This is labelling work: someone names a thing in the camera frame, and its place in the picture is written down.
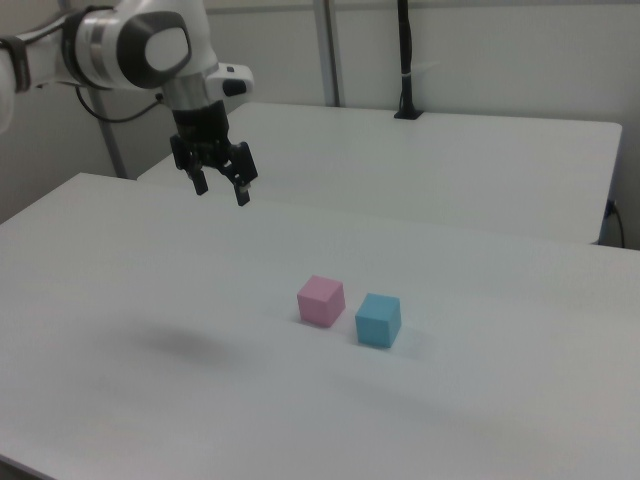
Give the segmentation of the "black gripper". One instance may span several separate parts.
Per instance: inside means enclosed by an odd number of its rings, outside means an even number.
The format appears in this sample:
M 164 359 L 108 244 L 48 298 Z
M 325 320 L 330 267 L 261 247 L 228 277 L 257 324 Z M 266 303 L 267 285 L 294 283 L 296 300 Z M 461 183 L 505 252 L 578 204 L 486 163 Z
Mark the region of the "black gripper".
M 217 101 L 197 110 L 174 110 L 177 133 L 170 138 L 176 167 L 187 173 L 197 195 L 208 191 L 204 166 L 220 171 L 233 185 L 236 201 L 250 201 L 251 182 L 258 177 L 246 142 L 229 140 L 229 121 L 224 103 Z

